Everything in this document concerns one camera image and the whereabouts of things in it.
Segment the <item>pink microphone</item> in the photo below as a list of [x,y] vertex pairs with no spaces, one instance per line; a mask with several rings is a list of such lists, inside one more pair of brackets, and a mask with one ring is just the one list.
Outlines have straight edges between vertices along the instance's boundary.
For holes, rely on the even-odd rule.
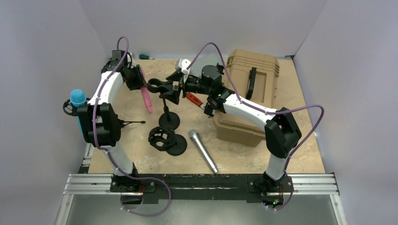
[[148,111],[149,114],[153,113],[153,108],[152,108],[152,101],[150,99],[150,95],[149,95],[149,91],[147,89],[147,84],[146,84],[146,80],[145,80],[145,73],[143,68],[140,68],[142,75],[143,75],[143,79],[144,79],[144,85],[140,88],[142,97],[143,97],[143,101],[145,104],[145,107]]

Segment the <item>black clip microphone stand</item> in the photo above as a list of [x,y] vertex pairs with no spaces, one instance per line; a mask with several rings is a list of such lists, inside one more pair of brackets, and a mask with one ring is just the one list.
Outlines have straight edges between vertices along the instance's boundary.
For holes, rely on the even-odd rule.
[[147,82],[147,89],[151,93],[159,93],[159,98],[163,101],[163,114],[159,117],[160,127],[175,130],[180,125],[180,118],[175,112],[171,112],[166,100],[178,104],[180,91],[174,88],[173,81],[161,81],[151,78]]

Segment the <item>blue microphone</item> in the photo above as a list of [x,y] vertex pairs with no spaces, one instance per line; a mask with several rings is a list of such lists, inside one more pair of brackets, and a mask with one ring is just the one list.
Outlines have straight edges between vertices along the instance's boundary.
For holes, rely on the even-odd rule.
[[75,107],[78,108],[81,105],[86,104],[86,95],[80,89],[72,90],[70,93],[70,102]]

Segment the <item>black tripod shock mount stand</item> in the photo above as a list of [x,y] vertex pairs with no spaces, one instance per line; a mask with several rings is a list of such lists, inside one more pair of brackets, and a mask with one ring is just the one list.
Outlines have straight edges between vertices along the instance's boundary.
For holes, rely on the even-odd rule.
[[[65,114],[72,116],[72,117],[77,117],[77,108],[79,107],[79,104],[77,104],[76,106],[72,104],[71,100],[68,99],[63,103],[63,111]],[[145,124],[146,121],[142,120],[142,121],[127,121],[127,120],[121,120],[118,119],[119,124],[121,125],[121,128],[126,127],[129,124],[132,123],[140,123],[140,124]]]

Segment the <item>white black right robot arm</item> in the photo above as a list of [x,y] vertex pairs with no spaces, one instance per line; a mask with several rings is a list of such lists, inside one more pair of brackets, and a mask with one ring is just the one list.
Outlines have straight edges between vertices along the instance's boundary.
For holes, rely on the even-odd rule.
[[270,152],[263,184],[274,191],[282,184],[288,157],[298,146],[302,133],[289,109],[267,108],[243,98],[236,89],[225,86],[223,75],[230,78],[228,69],[222,65],[204,66],[199,78],[190,75],[188,67],[176,67],[175,72],[166,77],[172,90],[171,101],[178,104],[179,97],[186,97],[189,92],[207,95],[206,115],[213,117],[220,112],[238,116],[261,129]]

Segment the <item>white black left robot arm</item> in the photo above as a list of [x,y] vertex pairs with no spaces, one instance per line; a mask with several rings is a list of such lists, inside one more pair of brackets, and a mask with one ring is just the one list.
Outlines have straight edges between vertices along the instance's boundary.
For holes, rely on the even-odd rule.
[[112,107],[116,94],[124,83],[134,90],[145,85],[142,70],[133,61],[127,50],[113,50],[111,59],[101,70],[101,80],[93,97],[82,99],[75,107],[84,140],[106,155],[113,167],[115,183],[122,180],[122,186],[129,192],[136,191],[142,180],[164,182],[155,177],[140,178],[119,142],[122,125]]

